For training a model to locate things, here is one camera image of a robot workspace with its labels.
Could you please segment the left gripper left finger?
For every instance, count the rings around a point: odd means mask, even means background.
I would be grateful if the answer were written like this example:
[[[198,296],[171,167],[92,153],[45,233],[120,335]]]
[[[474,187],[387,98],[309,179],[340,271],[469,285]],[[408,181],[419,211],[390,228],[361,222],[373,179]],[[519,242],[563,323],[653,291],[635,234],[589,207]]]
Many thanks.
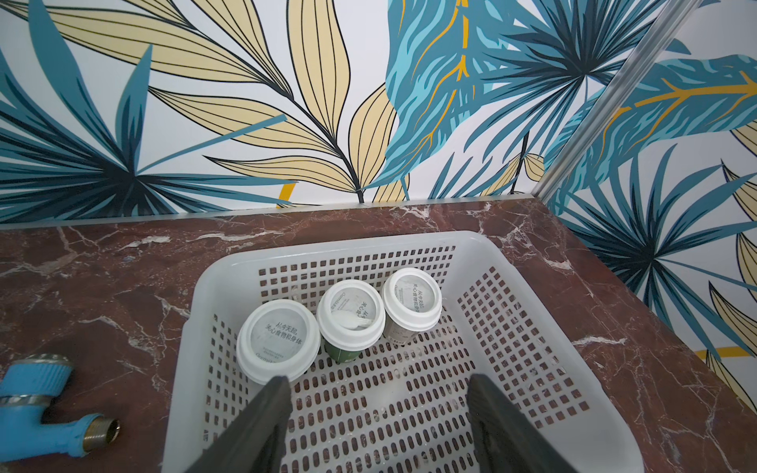
[[[187,472],[279,472],[293,411],[287,376],[274,376]]]

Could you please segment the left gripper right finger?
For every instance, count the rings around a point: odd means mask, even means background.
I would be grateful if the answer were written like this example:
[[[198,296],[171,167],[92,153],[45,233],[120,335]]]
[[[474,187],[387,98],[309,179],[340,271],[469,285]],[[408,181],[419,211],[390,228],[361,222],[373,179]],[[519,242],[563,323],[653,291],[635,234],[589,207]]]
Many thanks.
[[[470,377],[466,402],[482,472],[575,470],[485,374]]]

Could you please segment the yogurt cup white lid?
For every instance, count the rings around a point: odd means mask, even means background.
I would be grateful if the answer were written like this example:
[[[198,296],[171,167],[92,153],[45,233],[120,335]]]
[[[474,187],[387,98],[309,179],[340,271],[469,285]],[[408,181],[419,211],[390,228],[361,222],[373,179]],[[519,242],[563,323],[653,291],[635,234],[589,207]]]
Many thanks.
[[[315,316],[302,304],[278,300],[258,307],[244,322],[237,341],[237,359],[256,384],[276,376],[289,382],[301,378],[321,348]]]

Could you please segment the yogurt cup green label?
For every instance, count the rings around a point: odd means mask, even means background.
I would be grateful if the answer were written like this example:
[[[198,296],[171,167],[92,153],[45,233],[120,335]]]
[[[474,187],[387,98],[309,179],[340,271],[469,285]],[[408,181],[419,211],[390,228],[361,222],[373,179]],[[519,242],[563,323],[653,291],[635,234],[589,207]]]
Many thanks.
[[[344,280],[321,297],[317,321],[328,356],[337,364],[352,362],[382,337],[386,327],[384,300],[368,283]]]

